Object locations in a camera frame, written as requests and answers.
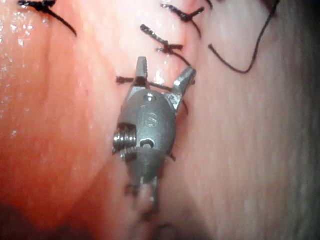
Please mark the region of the right arm needle driver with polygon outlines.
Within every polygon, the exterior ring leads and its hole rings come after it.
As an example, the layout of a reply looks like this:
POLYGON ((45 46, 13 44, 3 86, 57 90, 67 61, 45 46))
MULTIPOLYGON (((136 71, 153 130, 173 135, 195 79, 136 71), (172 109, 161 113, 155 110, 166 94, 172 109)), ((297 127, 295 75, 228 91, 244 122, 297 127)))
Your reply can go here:
POLYGON ((121 106, 112 153, 149 148, 175 161, 172 153, 175 138, 176 113, 164 94, 132 86, 121 106))

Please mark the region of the right arm needle driver jaw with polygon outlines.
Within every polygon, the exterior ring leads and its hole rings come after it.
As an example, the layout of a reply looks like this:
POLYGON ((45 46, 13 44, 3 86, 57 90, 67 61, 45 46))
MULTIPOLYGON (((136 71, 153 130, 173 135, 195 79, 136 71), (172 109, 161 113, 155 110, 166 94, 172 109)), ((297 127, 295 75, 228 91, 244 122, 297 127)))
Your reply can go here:
POLYGON ((133 88, 149 89, 148 61, 145 56, 139 56, 136 63, 135 77, 132 83, 133 88))
POLYGON ((171 107, 177 111, 184 100, 187 89, 193 83, 196 70, 192 66, 188 66, 173 82, 170 92, 164 93, 164 97, 171 107))

